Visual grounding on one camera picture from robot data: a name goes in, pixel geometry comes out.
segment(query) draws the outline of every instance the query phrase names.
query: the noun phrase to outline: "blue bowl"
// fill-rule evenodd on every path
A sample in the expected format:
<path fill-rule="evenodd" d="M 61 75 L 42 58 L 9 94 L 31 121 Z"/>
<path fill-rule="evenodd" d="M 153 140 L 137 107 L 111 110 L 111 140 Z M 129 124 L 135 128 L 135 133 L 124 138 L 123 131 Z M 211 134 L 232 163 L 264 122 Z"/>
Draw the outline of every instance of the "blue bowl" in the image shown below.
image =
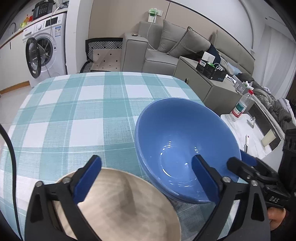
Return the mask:
<path fill-rule="evenodd" d="M 178 201 L 209 202 L 191 168 L 196 154 L 221 176 L 238 180 L 226 166 L 230 157 L 241 159 L 234 135 L 219 116 L 194 101 L 166 98 L 149 104 L 137 120 L 135 146 L 152 184 Z"/>

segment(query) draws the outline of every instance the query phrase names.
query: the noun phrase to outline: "white cabinet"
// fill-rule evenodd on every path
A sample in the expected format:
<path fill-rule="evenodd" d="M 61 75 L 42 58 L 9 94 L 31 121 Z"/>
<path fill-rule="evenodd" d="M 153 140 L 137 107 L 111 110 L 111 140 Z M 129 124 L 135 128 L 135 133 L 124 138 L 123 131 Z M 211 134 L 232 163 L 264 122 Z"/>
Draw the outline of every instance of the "white cabinet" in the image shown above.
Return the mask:
<path fill-rule="evenodd" d="M 25 47 L 22 34 L 19 34 L 0 49 L 0 90 L 32 78 L 27 66 Z"/>

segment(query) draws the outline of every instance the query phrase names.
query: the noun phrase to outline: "beige wall panel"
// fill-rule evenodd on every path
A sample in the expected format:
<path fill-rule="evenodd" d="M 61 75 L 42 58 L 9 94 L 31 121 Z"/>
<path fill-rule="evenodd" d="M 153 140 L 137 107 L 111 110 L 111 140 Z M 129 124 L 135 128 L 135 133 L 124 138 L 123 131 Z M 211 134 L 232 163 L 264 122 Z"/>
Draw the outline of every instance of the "beige wall panel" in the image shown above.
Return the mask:
<path fill-rule="evenodd" d="M 165 19 L 183 28 L 187 28 L 188 26 L 190 26 L 194 31 L 198 32 L 206 39 L 209 39 L 211 34 L 217 29 L 222 33 L 227 34 L 223 29 L 221 29 L 205 17 L 175 3 L 170 4 Z"/>
<path fill-rule="evenodd" d="M 161 24 L 169 2 L 166 0 L 94 0 L 89 23 L 89 38 L 122 37 L 126 32 L 138 32 L 139 22 L 148 20 L 148 10 L 163 11 L 157 16 Z"/>

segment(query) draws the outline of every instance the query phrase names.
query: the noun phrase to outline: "hand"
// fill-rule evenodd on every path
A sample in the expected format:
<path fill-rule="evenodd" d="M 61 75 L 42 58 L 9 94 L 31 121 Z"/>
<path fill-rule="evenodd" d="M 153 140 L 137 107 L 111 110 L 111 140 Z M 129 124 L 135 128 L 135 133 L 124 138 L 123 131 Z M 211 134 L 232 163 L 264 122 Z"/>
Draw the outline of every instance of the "hand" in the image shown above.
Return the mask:
<path fill-rule="evenodd" d="M 270 207 L 267 210 L 267 214 L 268 214 L 268 218 L 271 220 L 270 230 L 274 230 L 278 226 L 280 226 L 281 222 L 284 220 L 286 216 L 286 210 Z"/>

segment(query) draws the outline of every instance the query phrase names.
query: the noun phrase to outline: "plastic water bottle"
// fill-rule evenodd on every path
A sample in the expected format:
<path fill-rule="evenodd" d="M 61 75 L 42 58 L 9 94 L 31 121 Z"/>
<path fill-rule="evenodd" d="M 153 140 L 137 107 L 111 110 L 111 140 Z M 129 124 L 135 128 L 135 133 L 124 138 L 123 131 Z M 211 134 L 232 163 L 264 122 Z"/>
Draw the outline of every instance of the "plastic water bottle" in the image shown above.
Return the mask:
<path fill-rule="evenodd" d="M 249 90 L 246 94 L 244 94 L 240 98 L 239 102 L 236 104 L 235 108 L 230 113 L 231 120 L 236 121 L 242 115 L 242 113 L 248 107 L 248 105 L 251 101 L 251 95 L 253 93 L 254 92 L 252 90 Z"/>

